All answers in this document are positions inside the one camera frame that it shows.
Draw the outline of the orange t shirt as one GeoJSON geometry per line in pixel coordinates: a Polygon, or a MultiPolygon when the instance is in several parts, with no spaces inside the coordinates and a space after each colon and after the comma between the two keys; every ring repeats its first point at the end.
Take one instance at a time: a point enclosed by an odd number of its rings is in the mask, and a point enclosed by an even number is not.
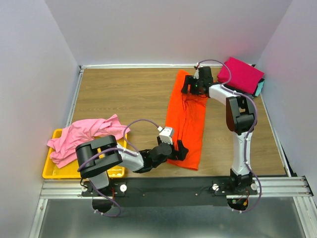
{"type": "Polygon", "coordinates": [[[174,129],[173,143],[181,140],[188,153],[183,161],[170,159],[168,163],[196,171],[201,160],[208,98],[181,92],[187,75],[189,73],[184,70],[179,70],[177,73],[165,125],[174,129]]]}

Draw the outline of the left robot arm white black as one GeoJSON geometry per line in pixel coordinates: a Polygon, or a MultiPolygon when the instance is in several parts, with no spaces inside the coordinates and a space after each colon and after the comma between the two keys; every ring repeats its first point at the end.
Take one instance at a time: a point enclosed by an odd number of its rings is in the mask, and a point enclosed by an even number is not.
{"type": "Polygon", "coordinates": [[[147,173],[168,159],[184,161],[189,150],[181,140],[177,140],[174,145],[162,142],[158,137],[158,146],[133,152],[118,144],[113,135],[109,135],[82,143],[76,147],[75,152],[81,178],[88,179],[93,191],[104,196],[110,189],[107,170],[121,166],[135,173],[147,173]]]}

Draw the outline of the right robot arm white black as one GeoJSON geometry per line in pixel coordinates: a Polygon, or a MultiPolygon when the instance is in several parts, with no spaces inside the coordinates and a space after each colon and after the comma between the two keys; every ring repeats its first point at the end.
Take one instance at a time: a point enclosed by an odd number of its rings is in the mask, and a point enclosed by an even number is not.
{"type": "Polygon", "coordinates": [[[230,176],[221,188],[239,194],[252,185],[255,177],[251,169],[250,151],[258,112],[251,95],[234,91],[225,85],[213,82],[210,67],[197,66],[194,75],[185,76],[181,93],[204,95],[225,105],[226,124],[233,135],[233,164],[230,176]]]}

